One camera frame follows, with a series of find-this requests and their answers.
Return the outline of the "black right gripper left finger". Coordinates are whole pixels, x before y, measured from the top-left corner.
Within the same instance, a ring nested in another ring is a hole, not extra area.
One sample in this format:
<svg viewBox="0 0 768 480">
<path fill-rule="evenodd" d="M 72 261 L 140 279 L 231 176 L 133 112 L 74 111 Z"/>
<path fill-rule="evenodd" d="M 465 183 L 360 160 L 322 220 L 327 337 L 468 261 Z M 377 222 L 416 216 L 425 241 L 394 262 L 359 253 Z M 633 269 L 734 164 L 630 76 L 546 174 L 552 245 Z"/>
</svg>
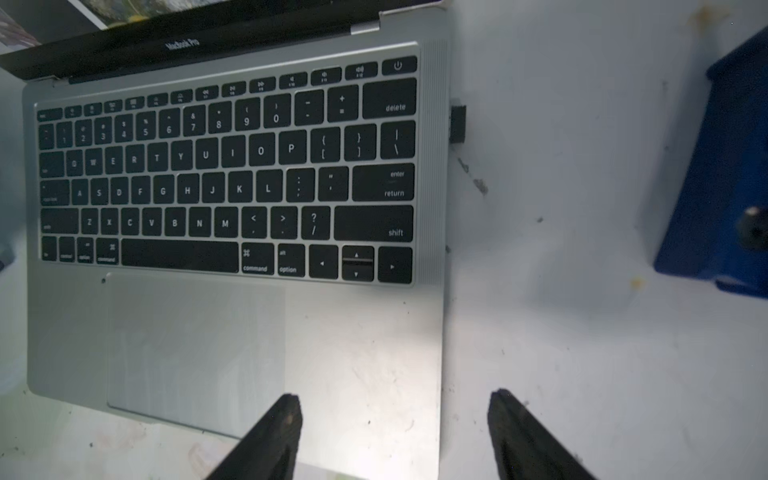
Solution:
<svg viewBox="0 0 768 480">
<path fill-rule="evenodd" d="M 291 480 L 302 425 L 299 397 L 282 395 L 207 479 Z"/>
</svg>

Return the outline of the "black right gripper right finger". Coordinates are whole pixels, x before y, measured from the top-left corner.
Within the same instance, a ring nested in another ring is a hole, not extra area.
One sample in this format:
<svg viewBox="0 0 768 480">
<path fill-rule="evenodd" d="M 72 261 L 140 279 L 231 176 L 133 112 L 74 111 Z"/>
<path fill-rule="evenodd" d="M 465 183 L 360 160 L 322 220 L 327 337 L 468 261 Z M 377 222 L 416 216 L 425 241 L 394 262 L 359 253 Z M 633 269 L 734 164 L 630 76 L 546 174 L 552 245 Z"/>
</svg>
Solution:
<svg viewBox="0 0 768 480">
<path fill-rule="evenodd" d="M 500 479 L 595 479 L 510 391 L 491 394 L 487 422 Z"/>
</svg>

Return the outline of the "black usb mouse receiver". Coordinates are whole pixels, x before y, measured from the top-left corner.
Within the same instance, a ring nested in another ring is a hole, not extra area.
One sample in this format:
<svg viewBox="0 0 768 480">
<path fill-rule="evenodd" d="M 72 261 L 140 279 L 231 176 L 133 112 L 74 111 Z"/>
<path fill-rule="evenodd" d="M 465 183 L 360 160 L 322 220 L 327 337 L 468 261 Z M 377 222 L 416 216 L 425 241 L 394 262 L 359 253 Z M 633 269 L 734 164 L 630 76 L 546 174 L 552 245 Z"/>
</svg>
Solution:
<svg viewBox="0 0 768 480">
<path fill-rule="evenodd" d="M 463 144 L 466 140 L 467 107 L 454 105 L 451 107 L 449 142 Z"/>
</svg>

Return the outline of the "silver open laptop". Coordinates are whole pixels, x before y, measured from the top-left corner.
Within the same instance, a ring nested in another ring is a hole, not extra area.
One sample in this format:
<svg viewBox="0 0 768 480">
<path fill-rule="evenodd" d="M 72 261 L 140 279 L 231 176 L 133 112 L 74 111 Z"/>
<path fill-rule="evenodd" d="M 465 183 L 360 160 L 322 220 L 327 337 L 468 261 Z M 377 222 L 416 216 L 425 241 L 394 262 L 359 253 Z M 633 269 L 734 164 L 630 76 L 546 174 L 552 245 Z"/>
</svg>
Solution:
<svg viewBox="0 0 768 480">
<path fill-rule="evenodd" d="M 5 1 L 27 384 L 299 460 L 439 474 L 443 1 Z"/>
</svg>

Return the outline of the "blue plastic clip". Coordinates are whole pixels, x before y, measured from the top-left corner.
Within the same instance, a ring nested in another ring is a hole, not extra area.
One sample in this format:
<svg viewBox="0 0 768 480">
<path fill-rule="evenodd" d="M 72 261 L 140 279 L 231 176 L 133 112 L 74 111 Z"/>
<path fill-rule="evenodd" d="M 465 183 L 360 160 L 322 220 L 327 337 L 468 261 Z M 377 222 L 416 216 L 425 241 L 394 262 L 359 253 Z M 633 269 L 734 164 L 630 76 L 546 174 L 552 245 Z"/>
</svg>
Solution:
<svg viewBox="0 0 768 480">
<path fill-rule="evenodd" d="M 703 121 L 653 266 L 766 298 L 766 30 L 711 65 L 706 77 Z"/>
</svg>

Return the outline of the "floral table mat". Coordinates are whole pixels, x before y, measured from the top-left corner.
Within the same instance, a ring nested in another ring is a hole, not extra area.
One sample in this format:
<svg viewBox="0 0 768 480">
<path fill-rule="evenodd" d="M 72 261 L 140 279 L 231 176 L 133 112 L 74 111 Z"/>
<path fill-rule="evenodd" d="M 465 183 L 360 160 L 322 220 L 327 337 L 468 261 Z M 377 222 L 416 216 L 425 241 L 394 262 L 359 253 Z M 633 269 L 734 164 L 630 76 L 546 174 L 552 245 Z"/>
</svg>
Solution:
<svg viewBox="0 0 768 480">
<path fill-rule="evenodd" d="M 767 304 L 652 266 L 763 1 L 456 1 L 444 304 L 287 322 L 299 479 L 493 479 L 505 388 L 600 479 L 767 475 Z"/>
</svg>

